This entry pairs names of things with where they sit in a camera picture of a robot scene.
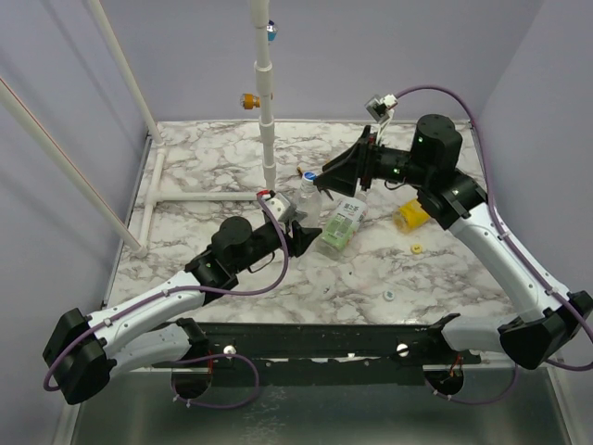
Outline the clear plastic bottle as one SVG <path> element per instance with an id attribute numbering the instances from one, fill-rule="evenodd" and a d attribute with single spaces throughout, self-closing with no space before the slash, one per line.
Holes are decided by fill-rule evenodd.
<path id="1" fill-rule="evenodd" d="M 322 196 L 314 181 L 301 178 L 300 187 L 295 193 L 296 220 L 303 227 L 316 227 L 322 211 Z"/>

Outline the yellow drink bottle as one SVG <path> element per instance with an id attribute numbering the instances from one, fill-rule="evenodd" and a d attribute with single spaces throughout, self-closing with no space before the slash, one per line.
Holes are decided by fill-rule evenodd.
<path id="1" fill-rule="evenodd" d="M 402 233 L 412 232 L 431 219 L 417 199 L 413 199 L 398 207 L 393 214 L 396 228 Z"/>

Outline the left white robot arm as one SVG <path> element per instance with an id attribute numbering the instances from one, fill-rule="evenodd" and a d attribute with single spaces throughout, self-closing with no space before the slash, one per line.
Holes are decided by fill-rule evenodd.
<path id="1" fill-rule="evenodd" d="M 162 285 L 111 309 L 63 313 L 43 351 L 44 390 L 59 391 L 74 405 L 100 392 L 118 371 L 177 360 L 199 364 L 206 352 L 201 338 L 184 334 L 179 325 L 167 334 L 156 327 L 218 297 L 238 295 L 239 273 L 277 250 L 286 260 L 298 258 L 321 232 L 298 222 L 285 231 L 272 220 L 259 228 L 243 217 L 224 220 L 205 251 Z"/>

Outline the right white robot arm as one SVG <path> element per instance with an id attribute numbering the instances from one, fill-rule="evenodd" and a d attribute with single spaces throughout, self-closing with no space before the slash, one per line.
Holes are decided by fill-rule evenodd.
<path id="1" fill-rule="evenodd" d="M 426 340 L 428 356 L 445 363 L 462 350 L 499 352 L 529 370 L 546 362 L 592 312 L 591 296 L 570 291 L 547 272 L 490 209 L 486 191 L 458 169 L 462 136 L 451 119 L 422 116 L 410 150 L 387 147 L 379 139 L 364 128 L 314 183 L 349 197 L 369 190 L 374 180 L 412 186 L 423 210 L 487 268 L 517 313 L 510 320 L 447 316 L 440 332 Z"/>

